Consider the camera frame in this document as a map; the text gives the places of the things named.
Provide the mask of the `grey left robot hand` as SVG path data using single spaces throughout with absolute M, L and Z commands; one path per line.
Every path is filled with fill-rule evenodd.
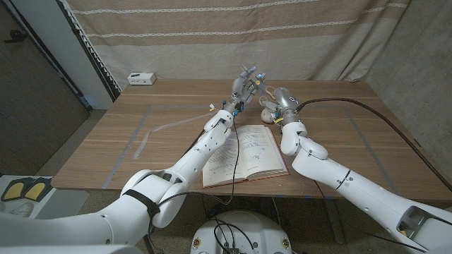
M 256 67 L 247 68 L 241 65 L 242 73 L 234 80 L 232 84 L 232 94 L 229 102 L 223 109 L 233 116 L 243 112 L 245 107 L 252 101 L 258 89 L 263 89 L 266 81 L 266 73 L 254 74 Z

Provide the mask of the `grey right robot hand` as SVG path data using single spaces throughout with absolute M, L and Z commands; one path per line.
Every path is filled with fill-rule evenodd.
M 263 106 L 261 120 L 265 123 L 276 123 L 284 126 L 292 122 L 300 122 L 297 113 L 299 102 L 297 98 L 284 87 L 278 87 L 273 91 L 275 102 L 268 101 L 265 96 L 260 98 L 260 104 Z

